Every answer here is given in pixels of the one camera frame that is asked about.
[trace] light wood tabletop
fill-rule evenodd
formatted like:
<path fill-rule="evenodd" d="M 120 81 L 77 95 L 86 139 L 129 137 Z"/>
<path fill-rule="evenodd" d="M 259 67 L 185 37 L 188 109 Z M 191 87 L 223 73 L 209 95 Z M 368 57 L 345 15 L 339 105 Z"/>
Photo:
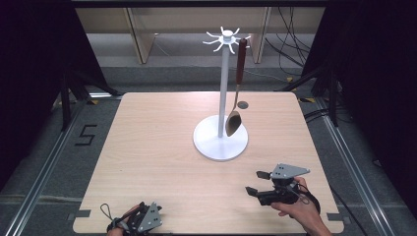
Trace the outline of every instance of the light wood tabletop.
<path fill-rule="evenodd" d="M 246 186 L 272 190 L 256 172 L 285 163 L 311 170 L 303 177 L 321 203 L 321 217 L 332 233 L 341 232 L 342 221 L 328 220 L 338 209 L 295 95 L 240 92 L 249 104 L 238 109 L 249 141 L 238 157 L 222 162 L 204 157 L 193 142 L 196 126 L 218 115 L 219 98 L 214 91 L 126 93 L 80 207 L 89 217 L 77 217 L 74 230 L 104 233 L 110 220 L 102 204 L 120 217 L 139 202 L 157 202 L 163 223 L 152 233 L 304 233 L 294 219 L 246 193 Z M 229 92 L 226 114 L 233 101 Z"/>

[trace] brown handle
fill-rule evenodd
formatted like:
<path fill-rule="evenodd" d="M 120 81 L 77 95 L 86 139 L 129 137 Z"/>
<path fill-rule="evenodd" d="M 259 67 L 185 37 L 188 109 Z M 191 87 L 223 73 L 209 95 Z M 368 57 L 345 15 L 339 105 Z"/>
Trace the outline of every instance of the brown handle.
<path fill-rule="evenodd" d="M 245 68 L 245 58 L 246 58 L 246 45 L 248 40 L 242 38 L 239 41 L 239 51 L 237 54 L 237 69 L 236 69 L 236 85 L 242 84 L 243 80 L 243 69 Z"/>

